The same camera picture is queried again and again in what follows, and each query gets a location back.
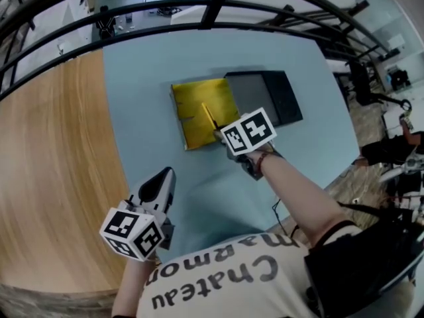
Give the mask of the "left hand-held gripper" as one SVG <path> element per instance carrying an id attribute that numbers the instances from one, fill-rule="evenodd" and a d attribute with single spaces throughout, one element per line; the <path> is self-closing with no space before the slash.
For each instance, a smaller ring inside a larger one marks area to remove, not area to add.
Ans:
<path id="1" fill-rule="evenodd" d="M 170 209 L 176 175 L 165 167 L 142 181 L 136 193 L 138 205 L 128 199 L 109 210 L 99 234 L 113 252 L 145 262 L 154 258 L 158 248 L 168 250 L 175 226 L 165 213 Z M 154 209 L 141 206 L 154 202 Z"/>

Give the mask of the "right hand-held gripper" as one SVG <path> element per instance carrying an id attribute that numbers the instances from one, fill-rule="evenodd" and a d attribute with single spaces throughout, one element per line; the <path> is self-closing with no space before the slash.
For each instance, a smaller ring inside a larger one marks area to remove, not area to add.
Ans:
<path id="1" fill-rule="evenodd" d="M 213 136 L 226 146 L 228 158 L 240 164 L 254 180 L 263 177 L 260 165 L 264 157 L 277 155 L 272 142 L 277 134 L 263 107 L 215 129 Z"/>

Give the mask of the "yellow pencil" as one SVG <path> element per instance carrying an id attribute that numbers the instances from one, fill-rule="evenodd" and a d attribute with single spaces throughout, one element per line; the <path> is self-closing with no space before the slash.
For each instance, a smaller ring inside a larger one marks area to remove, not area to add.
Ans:
<path id="1" fill-rule="evenodd" d="M 218 126 L 216 120 L 213 118 L 213 115 L 210 112 L 210 110 L 209 110 L 208 106 L 206 105 L 206 103 L 203 102 L 201 104 L 201 108 L 202 108 L 203 112 L 205 113 L 206 119 L 207 119 L 208 123 L 210 124 L 210 126 L 212 127 L 212 129 L 214 131 L 219 130 L 219 126 Z"/>

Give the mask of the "black box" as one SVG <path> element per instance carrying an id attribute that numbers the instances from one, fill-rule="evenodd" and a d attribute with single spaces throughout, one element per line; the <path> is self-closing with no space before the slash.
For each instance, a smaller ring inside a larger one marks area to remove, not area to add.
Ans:
<path id="1" fill-rule="evenodd" d="M 219 128 L 261 107 L 275 127 L 303 119 L 289 79 L 283 71 L 229 72 L 223 78 L 173 84 L 171 96 L 181 123 L 186 150 L 198 149 L 216 141 L 201 108 L 203 102 Z"/>

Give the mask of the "person's right forearm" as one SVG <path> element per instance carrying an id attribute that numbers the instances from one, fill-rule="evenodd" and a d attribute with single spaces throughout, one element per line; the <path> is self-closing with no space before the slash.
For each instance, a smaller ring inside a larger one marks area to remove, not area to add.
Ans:
<path id="1" fill-rule="evenodd" d="M 333 242 L 343 235 L 361 232 L 326 191 L 283 157 L 267 155 L 260 167 L 262 175 L 312 247 Z"/>

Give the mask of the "black shoulder bag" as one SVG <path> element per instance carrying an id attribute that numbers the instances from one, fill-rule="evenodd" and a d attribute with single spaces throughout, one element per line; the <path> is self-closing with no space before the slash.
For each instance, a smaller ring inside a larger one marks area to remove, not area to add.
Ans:
<path id="1" fill-rule="evenodd" d="M 374 303 L 424 258 L 424 226 L 413 210 L 349 205 L 377 217 L 361 233 L 320 244 L 305 257 L 307 297 L 319 318 L 347 318 Z"/>

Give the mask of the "person's left forearm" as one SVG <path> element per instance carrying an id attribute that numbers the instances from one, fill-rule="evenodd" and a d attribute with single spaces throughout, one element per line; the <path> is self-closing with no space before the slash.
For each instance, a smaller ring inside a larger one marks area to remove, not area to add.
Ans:
<path id="1" fill-rule="evenodd" d="M 156 269 L 158 262 L 128 259 L 121 285 L 115 297 L 111 318 L 135 318 L 144 284 Z"/>

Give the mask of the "white printed T-shirt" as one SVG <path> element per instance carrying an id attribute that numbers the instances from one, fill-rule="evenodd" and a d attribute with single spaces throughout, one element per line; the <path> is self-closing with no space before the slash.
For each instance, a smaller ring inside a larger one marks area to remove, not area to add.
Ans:
<path id="1" fill-rule="evenodd" d="M 261 233 L 175 258 L 149 276 L 136 318 L 317 318 L 307 253 L 290 237 Z"/>

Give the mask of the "black metal railing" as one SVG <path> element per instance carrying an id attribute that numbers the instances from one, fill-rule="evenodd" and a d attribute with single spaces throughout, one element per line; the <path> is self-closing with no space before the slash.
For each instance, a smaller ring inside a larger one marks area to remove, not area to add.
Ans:
<path id="1" fill-rule="evenodd" d="M 32 0 L 26 5 L 19 7 L 16 10 L 14 15 L 11 15 L 8 19 L 4 20 L 0 24 L 0 42 L 2 42 L 5 37 L 11 32 L 17 32 L 20 27 L 25 23 L 30 21 L 37 13 L 41 13 L 53 5 L 59 3 L 63 0 Z M 362 57 L 369 55 L 372 52 L 377 52 L 378 50 L 383 50 L 385 53 L 382 55 L 383 58 L 388 59 L 399 53 L 397 49 L 389 49 L 387 46 L 384 46 L 375 36 L 373 36 L 366 28 L 364 28 L 359 22 L 354 20 L 348 13 L 344 12 L 342 9 L 338 8 L 334 3 L 329 0 L 301 0 L 309 3 L 315 7 L 320 8 L 322 11 L 332 15 L 334 18 L 339 19 L 340 21 L 348 24 L 349 30 L 357 30 L 361 32 L 366 38 L 369 38 L 370 41 L 374 43 L 373 46 L 367 46 L 365 52 L 358 50 L 356 55 L 351 56 L 352 61 L 359 61 Z M 56 40 L 57 38 L 69 34 L 75 30 L 78 30 L 87 25 L 91 25 L 100 21 L 102 18 L 106 17 L 115 17 L 119 15 L 124 15 L 127 13 L 147 11 L 151 9 L 164 8 L 164 7 L 180 7 L 180 6 L 204 6 L 205 12 L 202 15 L 202 18 L 199 22 L 196 23 L 182 23 L 178 25 L 167 25 L 167 26 L 157 26 L 152 28 L 144 28 L 142 30 L 131 31 L 122 35 L 113 36 L 110 39 L 98 40 L 90 44 L 84 45 L 82 47 L 76 48 L 66 54 L 59 56 L 56 59 L 53 59 L 46 64 L 40 66 L 39 68 L 33 70 L 31 73 L 27 74 L 20 80 L 12 79 L 10 86 L 5 91 L 1 90 L 1 84 L 3 81 L 3 76 L 6 71 L 10 68 L 16 68 L 17 64 L 25 57 L 43 47 L 44 45 Z M 265 23 L 242 23 L 242 22 L 232 22 L 225 21 L 219 22 L 217 20 L 219 13 L 223 7 L 234 7 L 238 9 L 251 9 L 256 11 L 264 11 L 267 13 L 274 13 L 276 17 L 274 21 L 270 24 Z M 16 56 L 8 59 L 5 64 L 0 67 L 0 102 L 12 94 L 20 86 L 26 84 L 35 77 L 43 74 L 44 72 L 64 63 L 68 60 L 72 60 L 98 50 L 105 46 L 116 44 L 119 42 L 132 40 L 134 38 L 140 38 L 144 36 L 150 36 L 155 34 L 162 34 L 167 32 L 178 32 L 184 30 L 211 30 L 214 28 L 228 28 L 228 29 L 240 29 L 240 30 L 257 30 L 257 31 L 274 31 L 282 34 L 288 34 L 300 38 L 307 38 L 310 40 L 318 40 L 321 42 L 330 42 L 330 38 L 325 38 L 318 36 L 316 34 L 311 34 L 310 32 L 292 30 L 286 27 L 286 23 L 283 20 L 285 17 L 290 19 L 300 20 L 304 23 L 312 23 L 318 27 L 324 28 L 326 25 L 317 19 L 313 19 L 307 16 L 305 13 L 297 13 L 291 11 L 287 7 L 277 8 L 271 7 L 269 5 L 261 3 L 250 3 L 246 1 L 235 1 L 235 0 L 161 0 L 161 1 L 151 1 L 143 2 L 139 4 L 126 5 L 123 7 L 118 7 L 115 9 L 110 9 L 106 12 L 96 13 L 90 15 L 83 19 L 77 20 L 73 23 L 70 23 L 54 32 L 46 35 L 40 40 L 36 41 L 34 44 L 29 46 L 27 49 L 23 50 Z"/>

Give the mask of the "black office chair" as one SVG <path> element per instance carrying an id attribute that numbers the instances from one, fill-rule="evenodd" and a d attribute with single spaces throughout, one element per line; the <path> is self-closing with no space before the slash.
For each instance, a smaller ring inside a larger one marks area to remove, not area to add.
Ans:
<path id="1" fill-rule="evenodd" d="M 411 111 L 411 103 L 407 99 L 398 100 L 388 97 L 382 93 L 372 93 L 370 89 L 370 78 L 366 68 L 359 62 L 351 61 L 348 63 L 350 76 L 353 84 L 353 90 L 356 94 L 356 100 L 361 106 L 367 106 L 374 103 L 382 104 L 384 101 L 399 105 L 405 111 Z"/>

